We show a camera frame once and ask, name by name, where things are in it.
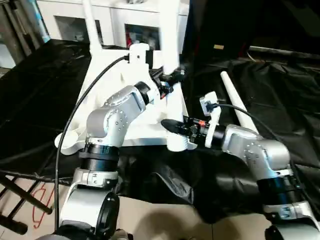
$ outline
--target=white rod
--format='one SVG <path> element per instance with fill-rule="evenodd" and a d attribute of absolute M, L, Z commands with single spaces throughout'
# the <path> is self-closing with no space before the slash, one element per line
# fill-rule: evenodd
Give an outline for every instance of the white rod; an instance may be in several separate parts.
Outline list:
<path fill-rule="evenodd" d="M 178 49 L 180 0 L 159 0 L 158 2 L 163 73 L 170 75 L 180 65 Z"/>
<path fill-rule="evenodd" d="M 231 100 L 232 105 L 237 106 L 237 107 L 247 111 L 246 106 L 242 102 L 242 100 L 241 100 L 234 84 L 232 83 L 228 73 L 226 71 L 222 71 L 220 73 L 220 76 L 222 78 L 223 84 L 224 84 L 225 89 L 229 95 L 229 98 Z M 248 115 L 246 115 L 238 110 L 235 110 L 235 114 L 238 117 L 240 125 L 242 127 L 247 128 L 247 129 L 251 129 L 251 130 L 255 131 L 256 133 L 259 133 L 256 128 L 256 125 L 252 121 L 251 117 L 249 117 Z"/>
<path fill-rule="evenodd" d="M 167 119 L 184 122 L 184 111 L 183 111 L 183 95 L 181 89 L 181 83 L 178 82 L 173 85 L 173 92 L 168 94 L 166 97 L 167 104 Z M 172 152 L 181 152 L 188 148 L 188 138 L 175 133 L 168 132 L 166 138 L 166 147 Z"/>
<path fill-rule="evenodd" d="M 82 0 L 82 6 L 85 16 L 86 30 L 88 32 L 90 40 L 90 53 L 93 55 L 94 52 L 101 51 L 102 47 L 100 45 L 97 26 L 95 18 L 93 15 L 93 9 L 91 5 L 91 0 Z"/>

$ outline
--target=white pole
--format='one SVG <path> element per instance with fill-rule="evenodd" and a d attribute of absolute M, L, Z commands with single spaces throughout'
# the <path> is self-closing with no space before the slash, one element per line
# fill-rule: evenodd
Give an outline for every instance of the white pole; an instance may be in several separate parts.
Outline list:
<path fill-rule="evenodd" d="M 170 75 L 180 65 L 178 49 L 180 0 L 159 0 L 158 2 L 163 73 Z"/>
<path fill-rule="evenodd" d="M 96 21 L 93 15 L 93 9 L 91 5 L 91 0 L 82 0 L 82 6 L 85 16 L 85 24 L 86 30 L 88 32 L 89 40 L 90 40 L 90 53 L 91 56 L 95 52 L 99 52 L 102 50 L 100 45 L 98 31 L 96 26 Z"/>
<path fill-rule="evenodd" d="M 242 102 L 242 100 L 241 100 L 234 84 L 232 83 L 228 73 L 226 71 L 222 71 L 220 73 L 220 76 L 223 80 L 225 89 L 229 95 L 229 98 L 231 100 L 232 105 L 237 106 L 237 107 L 247 111 L 246 106 Z M 256 133 L 259 133 L 256 128 L 256 125 L 252 121 L 251 117 L 249 117 L 248 115 L 246 115 L 238 110 L 235 110 L 235 114 L 238 117 L 240 125 L 242 127 L 247 128 L 247 129 L 251 129 L 251 130 L 255 131 Z"/>

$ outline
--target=cabinet door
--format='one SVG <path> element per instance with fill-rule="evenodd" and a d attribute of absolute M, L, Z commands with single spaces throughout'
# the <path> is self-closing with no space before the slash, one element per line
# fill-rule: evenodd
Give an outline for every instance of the cabinet door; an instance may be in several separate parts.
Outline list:
<path fill-rule="evenodd" d="M 44 23 L 52 39 L 89 42 L 81 4 L 38 1 Z M 101 44 L 113 45 L 114 35 L 109 7 L 92 6 Z"/>
<path fill-rule="evenodd" d="M 181 15 L 178 18 L 177 41 L 180 53 L 183 49 L 187 18 Z M 142 42 L 159 50 L 159 13 L 111 8 L 111 20 L 115 45 L 128 47 L 129 44 Z"/>

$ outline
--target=red light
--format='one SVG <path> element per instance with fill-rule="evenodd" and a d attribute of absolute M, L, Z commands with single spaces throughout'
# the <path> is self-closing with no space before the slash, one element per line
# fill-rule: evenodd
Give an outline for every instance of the red light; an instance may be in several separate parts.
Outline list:
<path fill-rule="evenodd" d="M 204 127 L 206 125 L 206 122 L 205 121 L 199 121 L 199 125 Z"/>

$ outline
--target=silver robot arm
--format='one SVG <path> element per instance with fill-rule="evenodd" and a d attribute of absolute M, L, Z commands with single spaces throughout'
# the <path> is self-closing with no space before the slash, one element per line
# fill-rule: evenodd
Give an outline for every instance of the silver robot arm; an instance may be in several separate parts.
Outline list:
<path fill-rule="evenodd" d="M 272 226 L 265 231 L 267 240 L 320 240 L 319 224 L 305 199 L 302 187 L 290 167 L 287 147 L 276 140 L 237 125 L 218 125 L 220 108 L 208 112 L 200 99 L 203 112 L 211 116 L 206 122 L 184 117 L 183 122 L 161 121 L 172 133 L 188 136 L 198 146 L 220 149 L 242 159 L 254 176 L 263 203 L 264 215 Z"/>
<path fill-rule="evenodd" d="M 109 97 L 102 107 L 87 118 L 87 137 L 79 152 L 81 167 L 73 176 L 72 185 L 61 209 L 59 228 L 48 239 L 64 236 L 77 239 L 110 239 L 117 225 L 119 197 L 114 193 L 118 182 L 119 148 L 131 122 L 146 110 L 156 97 L 164 98 L 172 86 L 184 78 L 177 69 L 163 75 L 158 69 L 151 74 L 158 91 L 144 82 L 126 86 Z"/>
<path fill-rule="evenodd" d="M 144 100 L 136 86 L 126 86 L 115 93 L 88 116 L 87 142 L 120 148 L 130 123 L 145 111 L 148 103 L 149 97 Z"/>

